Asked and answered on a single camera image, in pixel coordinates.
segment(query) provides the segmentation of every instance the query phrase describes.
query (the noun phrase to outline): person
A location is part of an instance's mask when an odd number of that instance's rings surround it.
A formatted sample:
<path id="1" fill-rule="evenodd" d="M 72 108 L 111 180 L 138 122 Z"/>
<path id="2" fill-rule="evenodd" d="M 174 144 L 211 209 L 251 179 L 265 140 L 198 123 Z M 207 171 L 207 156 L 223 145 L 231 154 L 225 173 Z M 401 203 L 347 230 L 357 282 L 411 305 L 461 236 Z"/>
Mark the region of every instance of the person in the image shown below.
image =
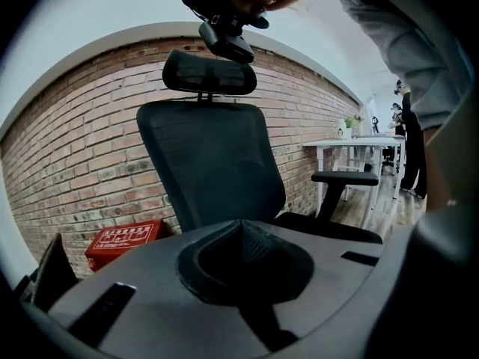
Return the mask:
<path id="1" fill-rule="evenodd" d="M 296 1 L 231 0 L 238 11 L 256 17 Z M 387 0 L 340 1 L 345 12 L 378 46 L 390 71 L 409 86 L 411 110 L 417 116 L 424 131 L 424 143 L 427 144 L 453 113 L 464 86 L 454 84 L 439 52 L 411 20 Z M 429 149 L 426 149 L 426 158 L 429 180 L 427 211 L 431 211 L 446 207 L 449 194 L 439 165 Z"/>
<path id="2" fill-rule="evenodd" d="M 394 104 L 392 104 L 391 109 L 394 111 L 394 113 L 392 115 L 392 123 L 389 124 L 389 128 L 394 128 L 396 135 L 406 135 L 406 130 L 404 129 L 404 121 L 402 118 L 403 109 L 401 108 L 401 105 L 395 102 Z"/>
<path id="3" fill-rule="evenodd" d="M 398 80 L 394 92 L 403 96 L 402 120 L 406 124 L 407 129 L 406 173 L 401 180 L 400 188 L 401 190 L 409 191 L 416 197 L 424 199 L 427 193 L 427 170 L 423 132 L 419 126 L 418 118 L 411 111 L 411 90 L 409 87 L 403 84 L 401 80 Z M 412 188 L 416 177 L 418 177 L 418 183 L 415 188 Z"/>

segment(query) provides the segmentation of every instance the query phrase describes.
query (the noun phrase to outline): mesh backrest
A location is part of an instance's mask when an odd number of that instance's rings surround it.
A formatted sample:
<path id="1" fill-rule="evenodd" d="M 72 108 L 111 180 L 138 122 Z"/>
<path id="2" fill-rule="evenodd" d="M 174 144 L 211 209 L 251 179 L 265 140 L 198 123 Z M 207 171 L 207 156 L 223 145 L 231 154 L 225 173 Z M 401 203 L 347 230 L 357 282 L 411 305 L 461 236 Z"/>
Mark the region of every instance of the mesh backrest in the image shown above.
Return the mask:
<path id="1" fill-rule="evenodd" d="M 249 94 L 257 84 L 249 65 L 202 58 L 178 50 L 168 56 L 163 81 L 172 90 L 234 95 Z"/>
<path id="2" fill-rule="evenodd" d="M 151 102 L 137 121 L 183 231 L 271 221 L 283 207 L 283 182 L 255 106 Z"/>

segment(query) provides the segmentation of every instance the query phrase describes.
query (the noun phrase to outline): white desk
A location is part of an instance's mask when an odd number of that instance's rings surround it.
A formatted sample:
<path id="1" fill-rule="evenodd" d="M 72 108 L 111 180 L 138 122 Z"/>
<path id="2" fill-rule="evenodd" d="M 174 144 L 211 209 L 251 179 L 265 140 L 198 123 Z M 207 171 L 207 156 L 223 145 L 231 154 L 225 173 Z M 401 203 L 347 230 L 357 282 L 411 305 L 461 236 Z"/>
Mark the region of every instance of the white desk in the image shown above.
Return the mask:
<path id="1" fill-rule="evenodd" d="M 317 167 L 318 171 L 324 171 L 324 150 L 330 147 L 372 147 L 374 148 L 374 155 L 375 159 L 379 161 L 376 162 L 376 169 L 375 173 L 381 178 L 381 155 L 382 149 L 385 147 L 398 147 L 403 144 L 404 140 L 398 141 L 394 139 L 395 136 L 389 137 L 363 137 L 363 138 L 351 138 L 348 140 L 323 140 L 323 141 L 313 141 L 303 144 L 303 147 L 316 147 L 317 149 Z M 397 198 L 399 193 L 399 186 L 400 186 L 400 179 L 404 173 L 404 147 L 402 149 L 402 153 L 400 154 L 400 167 L 399 167 L 399 174 L 397 176 L 396 182 L 396 190 L 394 191 L 393 198 Z M 379 185 L 376 189 L 372 189 L 369 195 L 369 201 L 366 208 L 366 213 L 364 214 L 361 228 L 365 228 L 367 222 L 369 221 L 370 212 L 374 208 L 375 202 L 377 200 L 377 193 L 379 191 Z M 321 208 L 321 203 L 323 200 L 323 184 L 321 182 L 317 185 L 317 207 L 316 207 L 316 214 L 319 213 Z"/>

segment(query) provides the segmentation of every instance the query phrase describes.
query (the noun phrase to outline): chair backrest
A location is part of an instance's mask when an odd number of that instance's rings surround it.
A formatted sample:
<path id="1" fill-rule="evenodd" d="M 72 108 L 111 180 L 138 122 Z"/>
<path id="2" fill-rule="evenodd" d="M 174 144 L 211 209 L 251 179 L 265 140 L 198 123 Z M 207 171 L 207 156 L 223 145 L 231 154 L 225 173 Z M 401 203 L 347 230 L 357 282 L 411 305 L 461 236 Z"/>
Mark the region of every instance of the chair backrest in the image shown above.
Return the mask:
<path id="1" fill-rule="evenodd" d="M 137 121 L 183 232 L 233 219 L 271 221 L 282 209 L 284 186 L 260 109 L 151 102 Z"/>

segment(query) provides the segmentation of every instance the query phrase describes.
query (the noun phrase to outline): gray plastic surface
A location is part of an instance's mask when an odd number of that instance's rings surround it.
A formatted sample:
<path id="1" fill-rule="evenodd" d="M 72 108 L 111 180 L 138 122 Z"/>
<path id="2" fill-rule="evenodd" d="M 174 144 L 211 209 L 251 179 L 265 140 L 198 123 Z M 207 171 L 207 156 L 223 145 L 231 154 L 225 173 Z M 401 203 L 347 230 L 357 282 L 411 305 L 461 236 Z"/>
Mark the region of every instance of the gray plastic surface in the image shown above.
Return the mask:
<path id="1" fill-rule="evenodd" d="M 208 305 L 176 273 L 187 245 L 229 222 L 204 227 L 131 250 L 64 295 L 49 315 L 68 327 L 113 283 L 136 294 L 99 349 L 119 358 L 254 358 L 269 355 L 235 307 Z M 383 246 L 328 239 L 260 222 L 265 231 L 304 248 L 313 258 L 311 282 L 295 300 L 275 305 L 281 328 L 299 338 L 331 318 L 356 293 L 372 267 L 341 258 L 346 251 L 379 257 Z"/>

